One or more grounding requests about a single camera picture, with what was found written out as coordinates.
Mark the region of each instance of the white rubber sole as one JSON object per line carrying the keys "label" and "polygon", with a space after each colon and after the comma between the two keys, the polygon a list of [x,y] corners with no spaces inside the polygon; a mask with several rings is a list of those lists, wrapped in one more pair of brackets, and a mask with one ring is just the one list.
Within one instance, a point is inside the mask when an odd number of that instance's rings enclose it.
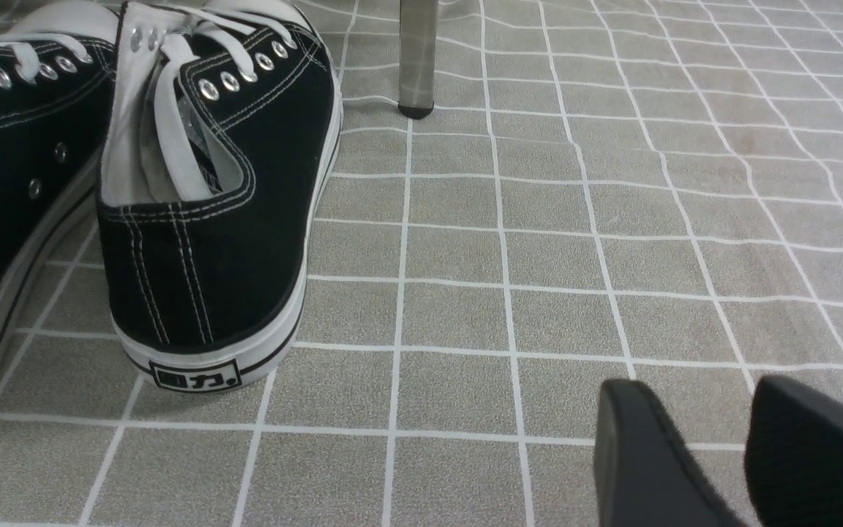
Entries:
{"label": "white rubber sole", "polygon": [[74,176],[34,228],[0,280],[0,367],[18,315],[24,308],[41,267],[68,231],[93,210],[91,197],[97,182],[98,161],[100,154],[97,153]]}
{"label": "white rubber sole", "polygon": [[334,75],[334,115],[324,141],[318,180],[308,210],[307,230],[304,234],[304,259],[298,280],[288,303],[277,317],[251,337],[204,354],[168,354],[138,343],[120,330],[113,319],[113,328],[120,338],[130,361],[143,376],[155,386],[184,393],[222,392],[253,384],[274,370],[294,344],[304,306],[304,288],[307,286],[307,251],[311,240],[311,227],[324,194],[324,187],[337,163],[339,136],[342,124],[342,97],[340,83]]}

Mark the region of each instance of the gray mat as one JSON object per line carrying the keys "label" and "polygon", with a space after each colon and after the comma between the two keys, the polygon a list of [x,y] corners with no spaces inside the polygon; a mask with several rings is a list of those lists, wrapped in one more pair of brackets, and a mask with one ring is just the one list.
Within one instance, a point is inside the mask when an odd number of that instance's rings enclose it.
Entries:
{"label": "gray mat", "polygon": [[396,0],[300,5],[347,130],[297,348],[221,397],[136,381],[88,221],[11,344],[0,521],[593,525],[596,391],[636,377],[755,523],[756,381],[843,400],[843,0],[445,4],[421,122]]}

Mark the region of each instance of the heel logo label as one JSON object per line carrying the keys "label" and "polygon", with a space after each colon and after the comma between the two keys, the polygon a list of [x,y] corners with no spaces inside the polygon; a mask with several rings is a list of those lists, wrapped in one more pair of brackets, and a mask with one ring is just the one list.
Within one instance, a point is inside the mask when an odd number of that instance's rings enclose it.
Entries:
{"label": "heel logo label", "polygon": [[210,367],[167,367],[153,362],[151,376],[159,388],[175,392],[211,393],[241,386],[240,368],[236,360]]}

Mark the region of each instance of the black canvas sneaker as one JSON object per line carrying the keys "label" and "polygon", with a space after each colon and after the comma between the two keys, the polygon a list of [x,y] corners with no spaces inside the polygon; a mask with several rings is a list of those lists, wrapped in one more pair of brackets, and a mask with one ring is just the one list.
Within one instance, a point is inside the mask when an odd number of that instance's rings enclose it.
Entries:
{"label": "black canvas sneaker", "polygon": [[0,34],[0,364],[47,254],[93,210],[117,26],[72,0]]}
{"label": "black canvas sneaker", "polygon": [[330,54],[282,0],[121,9],[97,216],[113,323],[159,387],[250,384],[290,348],[337,157]]}

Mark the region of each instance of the chair leg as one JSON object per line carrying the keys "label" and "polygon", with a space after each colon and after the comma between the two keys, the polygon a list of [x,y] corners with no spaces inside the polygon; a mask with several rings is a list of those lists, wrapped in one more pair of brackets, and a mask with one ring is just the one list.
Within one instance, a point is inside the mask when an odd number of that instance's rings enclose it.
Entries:
{"label": "chair leg", "polygon": [[399,6],[399,111],[411,119],[435,109],[435,39],[438,0],[401,0]]}

